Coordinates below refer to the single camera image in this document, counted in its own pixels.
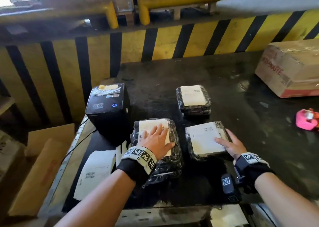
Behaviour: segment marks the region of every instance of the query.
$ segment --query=concrete floor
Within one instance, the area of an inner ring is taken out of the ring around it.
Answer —
[[[220,16],[251,16],[319,8],[319,0],[225,0],[217,3]]]

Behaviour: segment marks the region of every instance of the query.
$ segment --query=pink object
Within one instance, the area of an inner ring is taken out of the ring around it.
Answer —
[[[313,128],[317,126],[318,122],[315,119],[308,121],[306,118],[306,112],[308,112],[308,110],[305,110],[305,109],[302,109],[297,112],[296,125],[297,127],[302,128],[304,130],[312,130]]]

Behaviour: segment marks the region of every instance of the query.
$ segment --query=printer logo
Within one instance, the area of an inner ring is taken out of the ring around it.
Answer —
[[[93,104],[93,108],[103,108],[103,103]]]

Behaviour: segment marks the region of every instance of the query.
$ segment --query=person's left hand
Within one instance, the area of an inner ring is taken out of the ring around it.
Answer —
[[[165,144],[167,134],[168,128],[163,129],[162,124],[154,126],[149,134],[146,132],[146,130],[144,130],[140,145],[148,148],[151,152],[153,152],[153,155],[156,157],[156,159],[160,160],[175,145],[174,142]]]

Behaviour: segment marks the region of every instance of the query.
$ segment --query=black table surface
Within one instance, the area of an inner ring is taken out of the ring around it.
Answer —
[[[126,209],[150,208],[158,201],[177,207],[225,203],[221,176],[234,172],[231,161],[221,157],[206,162],[191,160],[186,145],[185,127],[211,121],[221,121],[249,152],[268,161],[277,176],[295,191],[311,200],[319,198],[319,132],[295,125],[296,112],[318,108],[319,97],[276,96],[254,74],[260,56],[261,52],[245,52],[121,66],[116,81],[127,86],[132,123],[149,118],[174,120],[185,161],[181,177],[139,191],[130,197]],[[209,117],[184,118],[178,109],[176,88],[198,84],[212,99],[212,112]],[[87,151],[107,149],[102,142],[95,132]],[[73,194],[71,189],[64,211],[77,204]],[[243,196],[243,201],[261,199],[249,194]]]

